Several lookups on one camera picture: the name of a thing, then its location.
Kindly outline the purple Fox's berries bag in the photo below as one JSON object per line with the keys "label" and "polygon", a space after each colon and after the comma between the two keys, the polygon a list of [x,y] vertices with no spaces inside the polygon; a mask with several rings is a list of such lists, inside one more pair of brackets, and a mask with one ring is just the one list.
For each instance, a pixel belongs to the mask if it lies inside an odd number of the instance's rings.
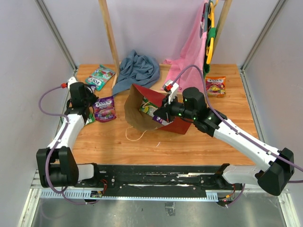
{"label": "purple Fox's berries bag", "polygon": [[99,98],[93,105],[95,120],[109,122],[116,119],[116,110],[113,96]]}

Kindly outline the green snack packet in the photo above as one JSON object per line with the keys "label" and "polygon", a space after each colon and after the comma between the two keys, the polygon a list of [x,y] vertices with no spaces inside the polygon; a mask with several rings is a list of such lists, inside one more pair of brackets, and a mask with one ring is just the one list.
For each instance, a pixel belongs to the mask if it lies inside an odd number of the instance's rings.
{"label": "green snack packet", "polygon": [[86,120],[85,125],[89,125],[95,121],[95,115],[94,113],[90,113],[88,119]]}

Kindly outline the brown red paper bag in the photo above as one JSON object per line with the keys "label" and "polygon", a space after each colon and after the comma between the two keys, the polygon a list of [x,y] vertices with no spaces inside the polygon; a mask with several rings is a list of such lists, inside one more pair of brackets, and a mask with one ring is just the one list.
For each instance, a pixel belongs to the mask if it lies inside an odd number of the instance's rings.
{"label": "brown red paper bag", "polygon": [[163,94],[157,91],[132,84],[124,105],[127,123],[139,131],[162,130],[180,135],[186,134],[190,123],[183,121],[179,117],[176,117],[167,126],[163,126],[152,119],[154,116],[153,112],[161,106],[164,97]]}

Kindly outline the green Fox's candy bag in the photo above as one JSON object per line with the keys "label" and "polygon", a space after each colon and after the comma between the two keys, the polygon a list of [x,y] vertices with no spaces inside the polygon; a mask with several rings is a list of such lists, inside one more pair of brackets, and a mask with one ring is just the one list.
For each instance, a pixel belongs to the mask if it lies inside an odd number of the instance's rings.
{"label": "green Fox's candy bag", "polygon": [[110,68],[99,65],[99,67],[86,78],[85,82],[95,87],[97,91],[100,91],[115,74],[116,73]]}

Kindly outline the orange Fox's fruits bag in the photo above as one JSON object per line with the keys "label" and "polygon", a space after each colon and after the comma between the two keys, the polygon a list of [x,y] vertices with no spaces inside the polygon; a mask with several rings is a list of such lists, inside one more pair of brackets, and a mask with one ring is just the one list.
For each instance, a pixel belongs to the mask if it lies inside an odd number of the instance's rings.
{"label": "orange Fox's fruits bag", "polygon": [[224,97],[226,95],[226,77],[206,77],[205,85],[208,97]]}

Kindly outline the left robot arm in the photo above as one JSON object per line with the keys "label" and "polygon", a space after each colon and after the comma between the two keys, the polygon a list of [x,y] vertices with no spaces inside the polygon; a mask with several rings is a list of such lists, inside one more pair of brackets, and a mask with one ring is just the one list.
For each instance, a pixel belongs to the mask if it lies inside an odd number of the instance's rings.
{"label": "left robot arm", "polygon": [[96,163],[77,164],[72,148],[76,138],[90,116],[90,108],[97,96],[82,82],[67,82],[61,85],[68,88],[71,98],[67,102],[61,128],[54,140],[36,153],[41,185],[56,190],[58,187],[75,186],[84,181],[91,187],[101,183],[101,174]]}

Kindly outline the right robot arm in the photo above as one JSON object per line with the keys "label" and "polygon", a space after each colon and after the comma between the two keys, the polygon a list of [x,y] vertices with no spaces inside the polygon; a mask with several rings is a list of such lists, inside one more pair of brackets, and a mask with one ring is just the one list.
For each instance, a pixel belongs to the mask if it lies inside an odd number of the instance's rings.
{"label": "right robot arm", "polygon": [[215,185],[226,189],[235,183],[252,184],[271,195],[280,195],[294,174],[293,152],[287,148],[279,150],[251,136],[224,114],[207,106],[204,94],[195,87],[185,89],[183,102],[179,102],[177,89],[172,84],[164,86],[167,95],[154,112],[157,117],[167,122],[183,118],[200,132],[229,144],[255,163],[255,166],[221,165],[214,178]]}

